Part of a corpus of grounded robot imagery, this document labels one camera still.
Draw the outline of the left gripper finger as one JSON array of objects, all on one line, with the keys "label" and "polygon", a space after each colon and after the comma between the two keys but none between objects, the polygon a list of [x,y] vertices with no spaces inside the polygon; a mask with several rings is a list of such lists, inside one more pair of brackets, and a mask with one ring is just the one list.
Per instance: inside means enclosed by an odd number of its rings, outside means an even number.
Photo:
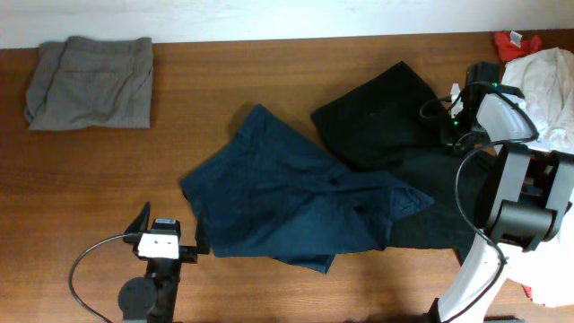
[{"label": "left gripper finger", "polygon": [[127,226],[125,234],[137,234],[147,231],[151,213],[151,204],[146,202],[136,218]]},{"label": "left gripper finger", "polygon": [[198,215],[196,217],[196,233],[195,233],[196,246],[198,248],[208,248],[209,240],[204,227],[204,217]]}]

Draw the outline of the black shorts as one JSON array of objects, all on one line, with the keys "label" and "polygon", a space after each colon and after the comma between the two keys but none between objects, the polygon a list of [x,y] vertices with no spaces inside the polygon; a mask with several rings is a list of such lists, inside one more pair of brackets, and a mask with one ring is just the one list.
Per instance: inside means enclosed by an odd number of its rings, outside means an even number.
[{"label": "black shorts", "polygon": [[332,154],[352,168],[375,170],[408,153],[446,149],[439,131],[421,122],[427,102],[432,110],[441,107],[431,87],[400,61],[310,117]]}]

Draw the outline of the navy blue shorts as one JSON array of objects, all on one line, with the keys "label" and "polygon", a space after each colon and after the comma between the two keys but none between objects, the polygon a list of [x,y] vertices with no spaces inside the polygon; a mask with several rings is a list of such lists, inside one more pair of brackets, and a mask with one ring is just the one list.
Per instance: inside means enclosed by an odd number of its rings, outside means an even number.
[{"label": "navy blue shorts", "polygon": [[180,186],[216,257],[320,273],[339,254],[385,249],[396,222],[433,204],[385,171],[349,170],[262,105]]}]

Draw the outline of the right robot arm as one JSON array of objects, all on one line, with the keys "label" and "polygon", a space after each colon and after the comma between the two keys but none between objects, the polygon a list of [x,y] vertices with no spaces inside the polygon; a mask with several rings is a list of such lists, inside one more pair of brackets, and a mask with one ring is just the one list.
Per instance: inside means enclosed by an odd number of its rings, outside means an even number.
[{"label": "right robot arm", "polygon": [[477,87],[485,94],[473,110],[473,122],[490,141],[464,160],[494,148],[496,162],[474,202],[473,216],[464,219],[474,231],[471,250],[455,282],[424,315],[426,322],[484,322],[513,264],[509,251],[531,252],[553,239],[573,190],[572,155],[542,140],[520,104],[522,92],[499,83],[473,82],[461,93]]}]

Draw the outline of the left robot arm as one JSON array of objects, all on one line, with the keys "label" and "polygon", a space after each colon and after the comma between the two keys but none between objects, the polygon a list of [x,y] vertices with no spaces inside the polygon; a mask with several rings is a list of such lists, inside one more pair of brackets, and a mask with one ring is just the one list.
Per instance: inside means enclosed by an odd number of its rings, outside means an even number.
[{"label": "left robot arm", "polygon": [[173,320],[181,267],[195,264],[200,255],[210,253],[204,228],[196,229],[196,244],[180,243],[180,222],[150,220],[151,205],[126,228],[123,242],[133,247],[134,255],[147,263],[144,275],[127,281],[117,297],[124,322],[162,322]]}]

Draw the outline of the black shirt white stripe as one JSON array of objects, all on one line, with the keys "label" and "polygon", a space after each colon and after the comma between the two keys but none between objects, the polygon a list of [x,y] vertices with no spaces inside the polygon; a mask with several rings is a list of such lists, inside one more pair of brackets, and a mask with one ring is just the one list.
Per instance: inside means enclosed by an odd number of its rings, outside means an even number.
[{"label": "black shirt white stripe", "polygon": [[385,169],[434,199],[428,208],[394,223],[388,245],[410,249],[453,249],[463,262],[474,240],[473,230],[458,210],[459,194],[466,216],[471,219],[474,201],[486,180],[494,158],[479,153],[465,163],[463,178],[454,190],[463,155],[444,148],[408,148],[389,158]]}]

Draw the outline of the red cloth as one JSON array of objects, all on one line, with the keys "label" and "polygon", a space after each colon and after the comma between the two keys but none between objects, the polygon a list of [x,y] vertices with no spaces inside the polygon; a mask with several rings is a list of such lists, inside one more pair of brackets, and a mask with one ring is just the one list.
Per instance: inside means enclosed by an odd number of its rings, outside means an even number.
[{"label": "red cloth", "polygon": [[543,41],[538,35],[531,39],[522,39],[522,35],[515,31],[495,32],[494,43],[502,63],[534,54],[543,47]]}]

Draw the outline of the white cloth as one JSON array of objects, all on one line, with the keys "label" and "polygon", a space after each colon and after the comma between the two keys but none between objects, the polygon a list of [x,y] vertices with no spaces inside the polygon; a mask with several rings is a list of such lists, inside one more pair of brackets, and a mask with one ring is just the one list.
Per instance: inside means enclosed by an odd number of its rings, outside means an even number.
[{"label": "white cloth", "polygon": [[573,53],[551,48],[508,62],[502,83],[525,95],[526,112],[554,149],[573,152]]}]

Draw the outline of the folded grey shorts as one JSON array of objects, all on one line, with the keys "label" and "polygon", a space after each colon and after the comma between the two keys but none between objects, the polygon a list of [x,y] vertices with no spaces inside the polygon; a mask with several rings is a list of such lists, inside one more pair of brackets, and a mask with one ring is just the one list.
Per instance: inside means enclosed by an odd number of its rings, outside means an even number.
[{"label": "folded grey shorts", "polygon": [[152,81],[150,38],[44,42],[23,114],[31,131],[148,128]]}]

